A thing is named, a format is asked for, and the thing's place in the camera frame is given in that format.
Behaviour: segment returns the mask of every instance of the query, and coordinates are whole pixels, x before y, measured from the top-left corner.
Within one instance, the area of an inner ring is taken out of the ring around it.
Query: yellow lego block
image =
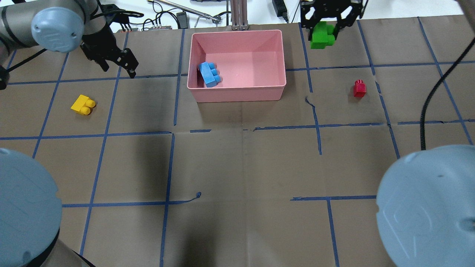
[[[91,108],[95,107],[95,101],[85,95],[79,95],[71,106],[71,109],[81,115],[89,115]]]

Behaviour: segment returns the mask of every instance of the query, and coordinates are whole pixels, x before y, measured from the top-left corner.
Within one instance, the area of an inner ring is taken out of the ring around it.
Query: blue tape grid
[[[422,31],[422,35],[424,36],[424,40],[427,43],[427,47],[429,48],[430,54],[432,55],[432,58],[434,59],[434,62],[437,66],[437,70],[439,71],[439,75],[442,77],[444,75],[444,73],[442,72],[442,70],[440,68],[440,64],[437,61],[437,57],[434,53],[434,50],[432,49],[432,46],[430,45],[429,39],[427,38],[427,34],[426,34],[426,31],[424,30],[424,26],[422,25],[422,21],[420,20],[419,17],[417,19],[419,21],[419,25],[420,25],[420,29]],[[460,110],[458,109],[457,104],[455,103],[454,97],[452,96],[452,93],[450,92],[450,89],[449,89],[446,81],[444,81],[444,86],[446,88],[448,97],[450,98],[450,101],[452,102],[452,105],[454,106],[455,112],[457,113],[458,119],[459,119],[460,123],[462,124],[462,128],[464,129],[465,135],[467,136],[467,140],[468,140],[469,144],[473,145],[472,138],[470,137],[470,134],[468,133],[467,126],[465,125],[465,121],[462,118],[462,114],[460,113]]]
[[[415,64],[383,64],[383,65],[374,65],[372,60],[371,60],[371,55],[364,37],[364,33],[361,27],[361,24],[359,21],[357,21],[358,27],[360,29],[361,33],[361,38],[363,40],[365,50],[368,56],[369,60],[369,65],[359,65],[359,66],[342,66],[342,67],[309,67],[308,64],[308,55],[306,51],[306,46],[305,46],[305,39],[304,39],[304,34],[302,29],[300,28],[300,36],[302,40],[302,46],[304,50],[304,57],[305,57],[305,65],[306,68],[290,68],[287,69],[286,71],[306,71],[307,72],[307,78],[308,78],[308,84],[309,84],[309,89],[310,93],[313,92],[313,87],[312,87],[312,80],[310,76],[310,70],[323,70],[323,69],[336,69],[336,68],[371,68],[371,71],[373,74],[375,74],[375,68],[377,67],[402,67],[402,66],[437,66],[437,69],[439,71],[440,75],[442,74],[440,65],[451,65],[453,62],[438,62],[437,58],[434,54],[434,51],[429,43],[429,40],[426,36],[426,33],[424,31],[424,27],[422,25],[422,22],[419,20],[419,24],[421,27],[421,31],[424,35],[425,41],[427,43],[427,46],[432,54],[432,57],[434,59],[434,62],[428,62],[428,63],[415,63]],[[176,77],[177,78],[177,88],[176,88],[176,98],[175,98],[175,112],[174,112],[174,125],[177,124],[177,112],[178,112],[178,100],[180,96],[180,81],[181,77],[186,77],[187,74],[182,74],[181,73],[181,62],[182,62],[182,56],[183,56],[183,43],[184,43],[184,36],[185,36],[185,30],[182,31],[182,36],[181,36],[181,43],[180,43],[180,61],[179,61],[179,68],[178,68],[178,74],[175,75],[152,75],[152,76],[136,76],[136,78],[160,78],[160,77]],[[128,34],[126,35],[125,38],[125,44],[126,46],[128,40]],[[9,61],[8,67],[13,62],[14,56],[16,54],[16,51],[13,52],[12,57]],[[178,204],[184,204],[188,203],[198,197],[200,197],[200,193],[197,194],[197,197],[191,199],[191,200],[179,200],[179,201],[170,201],[170,188],[171,188],[171,174],[172,174],[172,166],[173,166],[173,153],[174,153],[174,143],[175,143],[175,136],[171,132],[133,132],[133,133],[108,133],[109,125],[110,125],[110,120],[112,116],[112,111],[114,107],[114,101],[115,101],[115,95],[117,92],[117,86],[119,80],[122,79],[129,79],[129,77],[120,77],[121,73],[121,68],[119,68],[117,76],[116,77],[111,77],[111,78],[93,78],[93,79],[76,79],[76,80],[61,80],[62,74],[64,72],[64,68],[66,65],[66,61],[68,59],[68,54],[65,56],[65,60],[63,62],[59,77],[56,81],[38,81],[38,82],[17,82],[17,83],[10,83],[10,85],[22,85],[22,84],[44,84],[44,83],[56,83],[55,90],[53,92],[53,95],[51,97],[51,101],[48,107],[47,114],[45,116],[45,120],[43,122],[41,131],[39,136],[23,136],[23,137],[0,137],[0,140],[37,140],[37,144],[35,146],[35,150],[33,153],[33,157],[36,156],[36,153],[38,151],[38,146],[40,144],[40,141],[42,139],[67,139],[67,138],[89,138],[89,137],[102,137],[103,138],[103,143],[102,143],[102,148],[101,148],[101,153],[99,156],[99,162],[96,170],[96,175],[95,175],[95,181],[93,185],[93,190],[91,193],[91,198],[89,203],[78,203],[78,204],[64,204],[64,208],[79,208],[79,207],[84,207],[88,208],[88,213],[87,213],[87,219],[86,219],[86,224],[85,224],[85,230],[83,233],[83,240],[81,243],[81,250],[80,254],[82,255],[84,252],[84,246],[86,243],[86,237],[87,237],[87,230],[89,226],[89,221],[90,221],[90,216],[91,216],[91,211],[93,207],[124,207],[124,206],[151,206],[151,205],[163,205],[165,207],[165,212],[164,212],[164,217],[163,217],[163,228],[162,228],[162,240],[161,240],[161,251],[160,251],[160,266],[163,266],[163,257],[165,253],[165,238],[166,238],[166,227],[167,227],[167,220],[168,220],[168,210],[170,205],[178,205]],[[473,64],[475,61],[463,61],[461,64]],[[113,93],[113,98],[109,110],[109,116],[107,119],[107,125],[106,125],[106,130],[104,134],[86,134],[86,135],[63,135],[63,136],[43,136],[44,128],[46,126],[46,123],[48,121],[48,116],[49,112],[51,110],[51,106],[53,104],[57,88],[60,83],[69,83],[69,82],[82,82],[82,81],[98,81],[98,80],[115,80],[115,86],[114,86],[114,93]],[[376,83],[378,92],[381,94],[381,88],[378,83]],[[449,122],[443,122],[443,121],[427,121],[427,124],[446,124],[446,123],[461,123],[464,131],[467,135],[467,138],[470,142],[472,143],[471,137],[467,131],[466,128],[466,123],[473,123],[475,122],[474,119],[463,119],[458,107],[452,97],[452,94],[450,92],[450,89],[447,85],[446,82],[444,82],[444,86],[446,88],[447,93],[449,94],[450,100],[452,101],[452,104],[457,112],[457,115],[459,117],[458,120],[454,121],[449,121]],[[396,140],[394,138],[394,134],[392,131],[391,127],[391,122],[389,119],[389,115],[386,109],[386,106],[384,104],[384,99],[382,96],[380,96],[381,100],[381,105],[384,109],[385,116],[386,116],[386,124],[389,127],[389,131],[391,134],[391,139],[393,141],[394,149],[396,156],[399,158],[399,151],[397,148]],[[378,125],[384,125],[384,123],[362,123],[362,124],[318,124],[318,119],[317,119],[317,114],[315,112],[315,106],[312,105],[313,107],[313,114],[314,114],[314,119],[315,119],[315,125],[293,125],[293,126],[268,126],[268,127],[256,127],[254,131],[260,131],[260,130],[281,130],[281,129],[307,129],[307,128],[315,128],[317,130],[317,139],[318,139],[318,146],[319,146],[319,153],[322,154],[322,148],[321,148],[321,139],[320,139],[320,134],[319,134],[319,129],[320,128],[325,128],[325,127],[360,127],[360,126],[378,126]],[[415,122],[398,122],[398,125],[411,125],[411,124],[419,124],[418,121]],[[208,133],[210,132],[211,129],[198,129],[198,130],[190,130],[190,133]],[[105,143],[107,140],[108,136],[129,136],[129,135],[155,135],[155,134],[171,134],[171,151],[170,151],[170,162],[169,162],[169,173],[168,173],[168,180],[167,180],[167,191],[166,191],[166,200],[165,201],[151,201],[151,202],[122,202],[122,203],[94,203],[94,196],[95,196],[95,190],[97,187],[97,180],[99,177],[99,172],[100,172],[100,167],[102,163],[102,157],[104,154],[105,150]],[[337,267],[339,267],[339,259],[338,259],[338,248],[336,244],[336,234],[334,230],[334,225],[333,225],[333,214],[332,214],[332,208],[331,208],[331,201],[332,200],[365,200],[365,199],[376,199],[375,195],[368,195],[368,196],[324,196],[324,197],[295,197],[292,198],[291,201],[326,201],[327,202],[327,209],[328,209],[328,216],[329,216],[329,224],[330,224],[330,231],[331,231],[331,236],[332,236],[332,245],[333,245],[333,252],[334,252],[334,257],[335,257],[335,264]]]

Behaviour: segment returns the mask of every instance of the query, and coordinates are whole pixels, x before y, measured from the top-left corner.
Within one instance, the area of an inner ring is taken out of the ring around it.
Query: red lego block
[[[353,88],[353,96],[363,97],[365,93],[366,93],[366,84],[364,84],[363,80],[357,80]]]

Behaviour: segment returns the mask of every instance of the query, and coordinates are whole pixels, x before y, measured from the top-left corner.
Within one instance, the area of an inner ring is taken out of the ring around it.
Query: blue lego block
[[[203,62],[198,65],[198,69],[201,76],[203,76],[206,87],[215,87],[221,81],[214,63]]]

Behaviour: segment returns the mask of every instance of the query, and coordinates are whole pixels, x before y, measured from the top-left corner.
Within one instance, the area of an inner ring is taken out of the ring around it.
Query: pink bin
[[[197,67],[213,62],[222,81],[204,85]],[[188,89],[196,102],[279,100],[286,85],[280,30],[195,33],[191,37]]]

